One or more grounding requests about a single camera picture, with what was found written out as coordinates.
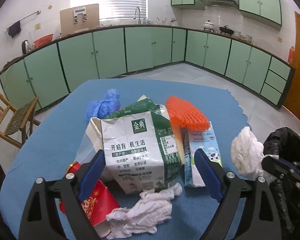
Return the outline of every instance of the wooden cutting board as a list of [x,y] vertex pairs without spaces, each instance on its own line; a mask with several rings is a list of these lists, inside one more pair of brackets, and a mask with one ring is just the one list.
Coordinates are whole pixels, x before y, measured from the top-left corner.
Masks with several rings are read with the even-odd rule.
[[[86,8],[87,21],[83,21],[83,15],[78,15],[79,22],[74,23],[73,10]],[[99,21],[99,4],[82,5],[78,7],[68,8],[60,11],[61,36],[67,36],[79,31],[95,29],[100,25]]]

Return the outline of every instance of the crumpled white cloth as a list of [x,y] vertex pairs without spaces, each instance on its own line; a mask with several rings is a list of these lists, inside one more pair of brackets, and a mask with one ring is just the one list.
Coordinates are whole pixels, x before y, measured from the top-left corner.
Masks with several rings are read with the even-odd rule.
[[132,236],[132,233],[156,233],[156,225],[171,219],[170,200],[181,193],[182,187],[179,183],[159,193],[155,193],[154,189],[141,192],[141,199],[131,209],[116,208],[106,215],[111,229],[107,239],[126,238]]
[[263,158],[271,156],[278,159],[278,155],[263,155],[263,144],[258,142],[250,127],[244,127],[231,144],[231,159],[239,174],[247,179],[255,180],[263,176],[268,184],[276,178],[262,169]]

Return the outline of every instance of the white pot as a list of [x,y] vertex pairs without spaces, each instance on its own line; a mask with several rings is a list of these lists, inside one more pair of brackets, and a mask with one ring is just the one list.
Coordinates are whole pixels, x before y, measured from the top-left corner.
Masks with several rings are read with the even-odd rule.
[[204,22],[203,23],[203,28],[214,30],[214,24],[210,21]]

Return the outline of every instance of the wooden chair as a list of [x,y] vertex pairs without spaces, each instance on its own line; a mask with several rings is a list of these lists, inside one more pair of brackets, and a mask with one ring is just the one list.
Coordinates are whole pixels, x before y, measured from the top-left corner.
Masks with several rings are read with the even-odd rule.
[[[35,105],[37,104],[38,99],[39,97],[36,97],[24,107],[16,109],[12,104],[9,103],[9,101],[4,97],[4,95],[0,93],[0,100],[7,106],[6,108],[3,108],[0,105],[0,124],[2,123],[8,111],[13,111],[13,116],[9,121],[5,131],[0,131],[0,137],[2,139],[6,140],[7,142],[11,143],[12,145],[18,148],[21,148],[24,145],[24,143],[28,139],[26,132],[27,122],[30,122],[29,136],[33,132],[33,125],[35,124],[38,126],[40,124],[38,120],[34,119]],[[21,131],[21,143],[9,136],[16,133],[17,131]]]

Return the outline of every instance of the blue tablecloth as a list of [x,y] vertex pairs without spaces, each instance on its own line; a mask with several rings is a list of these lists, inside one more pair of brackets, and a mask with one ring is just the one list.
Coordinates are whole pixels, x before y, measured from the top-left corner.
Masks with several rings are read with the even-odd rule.
[[[36,129],[19,151],[2,184],[0,210],[16,237],[23,208],[35,179],[44,177],[46,180],[55,180],[63,177],[76,156],[85,132],[88,104],[101,99],[110,88],[118,90],[121,107],[134,103],[143,94],[156,104],[165,104],[172,95],[193,103],[212,121],[224,169],[237,173],[230,158],[231,142],[248,123],[228,90],[154,80],[90,80],[61,102]],[[183,186],[182,176],[178,181]],[[122,207],[132,207],[139,199],[138,194],[125,195],[114,183],[108,184],[108,187]],[[241,200],[227,239],[234,237],[243,204]],[[131,239],[198,240],[218,207],[217,201],[210,198],[206,188],[184,188],[182,195],[173,200],[172,205],[172,219],[159,225],[155,235],[138,234]],[[66,236],[75,239],[65,215],[59,215]]]

